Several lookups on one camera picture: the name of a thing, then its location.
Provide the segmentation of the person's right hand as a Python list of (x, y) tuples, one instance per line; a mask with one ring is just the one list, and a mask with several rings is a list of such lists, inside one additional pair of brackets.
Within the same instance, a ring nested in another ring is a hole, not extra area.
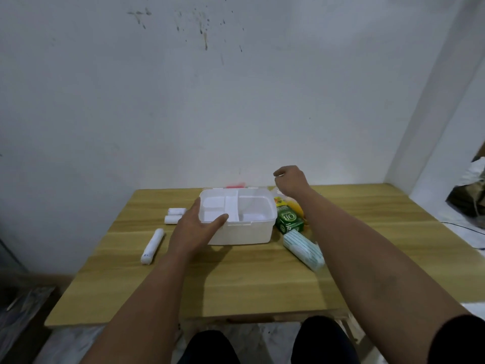
[(307, 182), (305, 174), (298, 168), (298, 166), (287, 166), (290, 166), (290, 190), (283, 194), (300, 201), (300, 199), (310, 194), (313, 190)]

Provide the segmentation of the person's left hand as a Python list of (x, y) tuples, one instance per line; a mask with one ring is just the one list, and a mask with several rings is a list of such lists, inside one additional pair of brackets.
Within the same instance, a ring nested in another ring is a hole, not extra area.
[(201, 198), (197, 198), (175, 227), (165, 257), (171, 261), (188, 263), (210, 240), (207, 225), (199, 219)]

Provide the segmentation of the white plastic storage box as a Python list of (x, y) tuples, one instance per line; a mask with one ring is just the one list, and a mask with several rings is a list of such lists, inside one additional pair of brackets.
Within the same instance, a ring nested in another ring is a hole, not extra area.
[(222, 214), (228, 220), (209, 245), (265, 244), (277, 218), (274, 196), (265, 187), (212, 188), (200, 193), (199, 219), (204, 224)]

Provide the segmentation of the person's right forearm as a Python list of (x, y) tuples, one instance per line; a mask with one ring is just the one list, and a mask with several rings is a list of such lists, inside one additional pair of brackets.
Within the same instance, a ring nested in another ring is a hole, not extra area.
[(309, 185), (292, 193), (352, 314), (389, 364), (425, 364), (453, 318), (469, 316), (434, 279), (380, 233)]

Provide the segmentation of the person's left forearm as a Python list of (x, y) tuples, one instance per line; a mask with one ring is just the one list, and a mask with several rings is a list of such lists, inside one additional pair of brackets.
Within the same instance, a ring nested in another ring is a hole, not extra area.
[(170, 363), (193, 252), (168, 251), (104, 327), (80, 364)]

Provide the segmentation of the yellow packet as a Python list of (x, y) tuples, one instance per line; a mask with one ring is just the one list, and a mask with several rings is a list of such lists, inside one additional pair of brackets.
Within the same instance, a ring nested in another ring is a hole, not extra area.
[(282, 193), (277, 193), (274, 195), (274, 201), (276, 204), (276, 210), (278, 217), (283, 218), (284, 214), (294, 214), (294, 216), (290, 215), (289, 218), (286, 220), (292, 221), (296, 218), (305, 219), (304, 211), (302, 210), (299, 203), (293, 199), (292, 197), (283, 195)]

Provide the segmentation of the long white bandage roll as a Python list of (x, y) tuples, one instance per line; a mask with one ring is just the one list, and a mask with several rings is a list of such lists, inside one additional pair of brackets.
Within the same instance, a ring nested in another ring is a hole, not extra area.
[(155, 253), (164, 238), (165, 232), (163, 229), (156, 229), (152, 235), (149, 243), (146, 245), (143, 254), (141, 256), (142, 265), (150, 265), (154, 259)]

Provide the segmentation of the pack of pale green masks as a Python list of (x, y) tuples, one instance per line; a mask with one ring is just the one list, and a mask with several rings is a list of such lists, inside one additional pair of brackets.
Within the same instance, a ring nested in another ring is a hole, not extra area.
[(313, 272), (317, 272), (325, 265), (319, 246), (297, 230), (291, 230), (283, 235), (283, 246)]

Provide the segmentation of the person's left leg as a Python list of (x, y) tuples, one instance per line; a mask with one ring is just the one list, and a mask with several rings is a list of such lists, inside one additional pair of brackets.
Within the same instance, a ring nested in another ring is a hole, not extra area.
[(177, 364), (240, 364), (227, 337), (218, 330), (195, 334)]

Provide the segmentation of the person's leg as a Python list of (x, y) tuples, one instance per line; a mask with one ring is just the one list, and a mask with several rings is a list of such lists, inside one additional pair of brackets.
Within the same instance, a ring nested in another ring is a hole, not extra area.
[(195, 334), (177, 364), (240, 364), (227, 337), (218, 330)]
[(291, 364), (360, 364), (345, 331), (325, 316), (307, 318), (295, 338)]

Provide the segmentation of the person's right leg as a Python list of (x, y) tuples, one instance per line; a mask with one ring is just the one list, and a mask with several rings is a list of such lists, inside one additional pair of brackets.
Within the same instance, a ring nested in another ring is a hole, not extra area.
[(291, 364), (360, 364), (345, 331), (325, 316), (307, 318), (295, 338)]

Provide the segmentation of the dark olive bag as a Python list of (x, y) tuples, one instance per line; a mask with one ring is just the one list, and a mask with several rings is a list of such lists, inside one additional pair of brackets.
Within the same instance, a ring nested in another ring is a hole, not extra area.
[[(473, 161), (480, 157), (485, 157), (485, 141)], [(454, 186), (446, 202), (468, 218), (474, 226), (485, 230), (485, 181), (461, 187)]]

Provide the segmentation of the white sack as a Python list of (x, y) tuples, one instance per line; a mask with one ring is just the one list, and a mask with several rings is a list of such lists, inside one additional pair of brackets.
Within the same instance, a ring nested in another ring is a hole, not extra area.
[(485, 157), (480, 157), (478, 160), (471, 162), (470, 167), (460, 177), (456, 186), (467, 186), (482, 180), (485, 181)]

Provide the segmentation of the grey plastic sheet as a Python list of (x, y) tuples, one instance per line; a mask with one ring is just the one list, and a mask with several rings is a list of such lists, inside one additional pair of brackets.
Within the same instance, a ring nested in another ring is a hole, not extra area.
[(22, 291), (7, 307), (0, 307), (0, 361), (54, 291), (55, 287), (35, 287)]

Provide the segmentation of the black sleeve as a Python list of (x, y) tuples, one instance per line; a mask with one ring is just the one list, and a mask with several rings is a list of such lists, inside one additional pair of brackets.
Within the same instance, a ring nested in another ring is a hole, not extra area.
[(485, 364), (485, 320), (465, 314), (447, 321), (433, 337), (427, 364)]

